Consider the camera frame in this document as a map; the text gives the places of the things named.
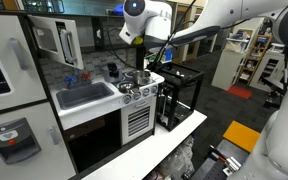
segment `white wall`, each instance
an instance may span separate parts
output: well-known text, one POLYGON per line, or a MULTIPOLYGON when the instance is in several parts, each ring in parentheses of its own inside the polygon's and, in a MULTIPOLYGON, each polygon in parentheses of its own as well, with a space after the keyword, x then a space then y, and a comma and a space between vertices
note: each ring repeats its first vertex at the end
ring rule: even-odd
POLYGON ((263 24, 264 18, 253 18, 242 24, 239 24, 233 28, 233 33, 236 33, 239 29, 250 29, 253 30, 253 34, 257 34, 259 28, 263 24))

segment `vent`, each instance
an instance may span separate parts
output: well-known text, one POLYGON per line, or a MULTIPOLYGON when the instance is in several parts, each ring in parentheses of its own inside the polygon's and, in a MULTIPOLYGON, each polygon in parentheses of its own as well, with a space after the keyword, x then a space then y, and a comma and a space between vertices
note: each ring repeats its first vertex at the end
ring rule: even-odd
POLYGON ((150 107, 144 108, 128 116, 128 136, 140 132, 149 125, 150 107))

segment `sink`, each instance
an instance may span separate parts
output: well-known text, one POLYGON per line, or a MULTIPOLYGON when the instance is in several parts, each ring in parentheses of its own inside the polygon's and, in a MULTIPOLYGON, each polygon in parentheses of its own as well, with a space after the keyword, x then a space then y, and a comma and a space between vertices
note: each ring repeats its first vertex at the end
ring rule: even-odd
POLYGON ((94 83, 88 86, 61 91, 56 94, 61 109, 67 110, 92 101, 112 96, 113 91, 104 83, 94 83))

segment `oven door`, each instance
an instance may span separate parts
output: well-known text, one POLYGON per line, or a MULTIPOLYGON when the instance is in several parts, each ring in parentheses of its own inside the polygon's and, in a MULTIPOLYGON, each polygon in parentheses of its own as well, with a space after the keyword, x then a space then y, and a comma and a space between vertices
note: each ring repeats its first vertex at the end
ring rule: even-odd
POLYGON ((29 16, 33 33, 44 57, 67 66, 84 69, 74 20, 29 16))
POLYGON ((0 15, 0 110, 46 99, 20 19, 0 15))
POLYGON ((151 96, 121 109, 122 145, 154 127, 156 97, 151 96))

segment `refrigerator door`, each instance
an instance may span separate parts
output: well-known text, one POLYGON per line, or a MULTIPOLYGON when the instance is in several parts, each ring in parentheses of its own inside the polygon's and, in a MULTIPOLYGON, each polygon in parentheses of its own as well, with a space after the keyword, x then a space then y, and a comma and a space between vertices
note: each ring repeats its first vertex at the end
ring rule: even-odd
POLYGON ((63 180, 74 175, 49 103, 0 115, 0 179, 63 180))
POLYGON ((0 110, 46 95, 17 16, 0 15, 0 110))
POLYGON ((33 33, 44 57, 67 66, 84 69, 74 20, 29 16, 33 33))

